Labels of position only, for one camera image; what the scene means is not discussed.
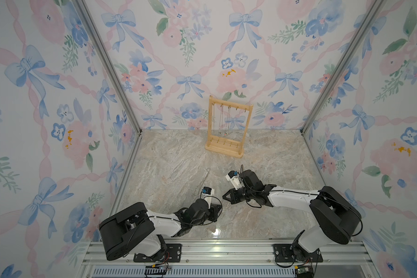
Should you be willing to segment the left aluminium corner post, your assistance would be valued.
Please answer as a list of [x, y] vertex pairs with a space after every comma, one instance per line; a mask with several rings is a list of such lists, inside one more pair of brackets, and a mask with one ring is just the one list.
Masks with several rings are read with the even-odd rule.
[[101, 35], [98, 32], [98, 29], [95, 25], [95, 22], [90, 14], [88, 6], [85, 1], [82, 0], [74, 0], [73, 5], [76, 8], [79, 17], [81, 18], [85, 30], [90, 35], [92, 42], [95, 44], [96, 52], [99, 56], [100, 61], [103, 64], [103, 67], [108, 74], [109, 80], [111, 81], [112, 85], [115, 88], [115, 91], [122, 102], [122, 106], [125, 109], [128, 119], [130, 120], [131, 124], [134, 126], [134, 130], [138, 136], [141, 136], [142, 129], [136, 119], [134, 111], [130, 106], [129, 99], [127, 98], [125, 91], [122, 88], [121, 81], [117, 77], [116, 70], [112, 65], [110, 56], [104, 46], [104, 42], [102, 40]]

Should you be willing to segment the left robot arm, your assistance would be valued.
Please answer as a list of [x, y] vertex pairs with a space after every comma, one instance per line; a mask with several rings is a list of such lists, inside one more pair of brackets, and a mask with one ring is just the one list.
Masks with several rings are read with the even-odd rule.
[[135, 250], [157, 261], [167, 251], [164, 237], [181, 237], [194, 227], [215, 223], [222, 210], [221, 201], [210, 196], [172, 214], [154, 213], [142, 202], [135, 203], [98, 226], [106, 259], [114, 261]]

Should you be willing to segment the right aluminium corner post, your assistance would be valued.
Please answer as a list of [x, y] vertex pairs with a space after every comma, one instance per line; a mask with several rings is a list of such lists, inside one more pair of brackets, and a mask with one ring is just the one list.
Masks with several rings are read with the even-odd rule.
[[337, 62], [335, 71], [331, 75], [331, 79], [324, 86], [323, 91], [320, 93], [319, 98], [315, 102], [311, 112], [308, 114], [307, 120], [304, 122], [301, 134], [305, 136], [309, 129], [313, 126], [313, 122], [320, 112], [323, 104], [329, 98], [329, 94], [332, 92], [334, 86], [338, 83], [339, 78], [342, 73], [346, 70], [347, 66], [351, 63], [354, 54], [356, 53], [357, 48], [364, 41], [367, 33], [371, 29], [372, 25], [375, 23], [378, 15], [381, 12], [381, 9], [385, 5], [386, 1], [376, 0], [370, 2], [370, 6], [367, 10], [367, 13], [363, 15], [363, 18], [360, 22], [360, 27], [356, 29], [351, 40], [349, 41], [349, 46], [342, 53], [341, 58]]

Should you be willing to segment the wooden jewelry display stand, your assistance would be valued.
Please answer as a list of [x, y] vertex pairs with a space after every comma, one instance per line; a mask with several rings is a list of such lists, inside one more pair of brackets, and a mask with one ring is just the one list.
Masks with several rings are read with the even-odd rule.
[[253, 108], [211, 96], [205, 150], [242, 158]]

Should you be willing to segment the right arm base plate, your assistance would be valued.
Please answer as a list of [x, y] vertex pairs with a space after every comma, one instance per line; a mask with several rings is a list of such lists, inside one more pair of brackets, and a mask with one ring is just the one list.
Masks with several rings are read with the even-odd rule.
[[313, 253], [308, 253], [300, 247], [293, 247], [291, 244], [273, 244], [272, 247], [277, 263], [302, 263], [307, 262], [307, 260], [313, 263], [323, 262], [319, 249]]

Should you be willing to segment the aluminium corner post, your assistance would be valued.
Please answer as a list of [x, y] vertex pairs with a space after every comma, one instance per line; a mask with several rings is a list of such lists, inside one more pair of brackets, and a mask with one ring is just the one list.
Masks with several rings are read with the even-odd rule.
[[307, 120], [304, 122], [301, 134], [305, 136], [309, 129], [313, 126], [313, 122], [320, 112], [323, 104], [329, 98], [329, 94], [332, 92], [334, 86], [338, 83], [339, 78], [342, 73], [346, 70], [347, 66], [351, 63], [354, 54], [356, 53], [357, 48], [364, 41], [367, 33], [371, 29], [372, 25], [375, 23], [378, 15], [381, 12], [381, 9], [385, 5], [386, 1], [376, 0], [370, 2], [370, 6], [367, 10], [367, 13], [363, 15], [363, 18], [360, 22], [360, 27], [356, 29], [351, 40], [349, 41], [349, 46], [342, 53], [341, 58], [337, 62], [335, 71], [331, 75], [331, 79], [324, 86], [323, 91], [320, 93], [319, 98], [315, 102], [311, 112], [308, 114]]
[[121, 81], [117, 77], [116, 70], [112, 65], [110, 56], [104, 46], [104, 42], [102, 40], [101, 35], [98, 32], [98, 29], [95, 25], [95, 22], [90, 14], [88, 6], [85, 1], [82, 0], [74, 0], [73, 5], [76, 8], [79, 17], [81, 18], [85, 30], [90, 35], [92, 42], [95, 44], [96, 52], [99, 56], [100, 61], [103, 64], [103, 67], [108, 74], [109, 80], [111, 81], [112, 85], [115, 88], [115, 91], [122, 102], [122, 106], [125, 109], [128, 119], [130, 120], [131, 124], [134, 126], [134, 130], [138, 136], [141, 136], [142, 129], [136, 119], [134, 111], [130, 106], [129, 99], [127, 98], [125, 91], [122, 88]]

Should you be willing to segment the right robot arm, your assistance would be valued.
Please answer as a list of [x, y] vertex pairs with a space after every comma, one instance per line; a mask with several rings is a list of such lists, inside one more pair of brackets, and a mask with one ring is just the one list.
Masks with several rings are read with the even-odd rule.
[[360, 212], [330, 186], [318, 191], [301, 191], [265, 185], [251, 170], [232, 170], [225, 178], [234, 187], [222, 198], [232, 205], [253, 200], [259, 208], [287, 207], [312, 213], [316, 224], [301, 231], [287, 249], [295, 262], [313, 260], [321, 247], [332, 242], [346, 245], [362, 232], [358, 230], [363, 228]]

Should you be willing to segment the aluminium mounting rail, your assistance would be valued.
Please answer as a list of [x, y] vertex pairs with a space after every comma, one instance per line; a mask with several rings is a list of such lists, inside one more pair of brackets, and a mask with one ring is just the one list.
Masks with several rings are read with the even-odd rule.
[[[160, 269], [135, 262], [133, 255], [108, 261], [101, 243], [92, 243], [79, 278], [295, 278], [294, 264], [276, 262], [276, 244], [284, 239], [170, 239], [182, 246], [180, 262]], [[378, 278], [362, 242], [320, 248], [321, 262], [309, 262], [315, 278]]]

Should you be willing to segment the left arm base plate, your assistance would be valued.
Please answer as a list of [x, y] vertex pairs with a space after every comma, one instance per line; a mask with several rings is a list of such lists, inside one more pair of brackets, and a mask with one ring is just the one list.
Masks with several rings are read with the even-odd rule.
[[136, 263], [180, 262], [182, 247], [182, 244], [165, 244], [151, 256], [144, 253], [135, 253], [133, 261]]

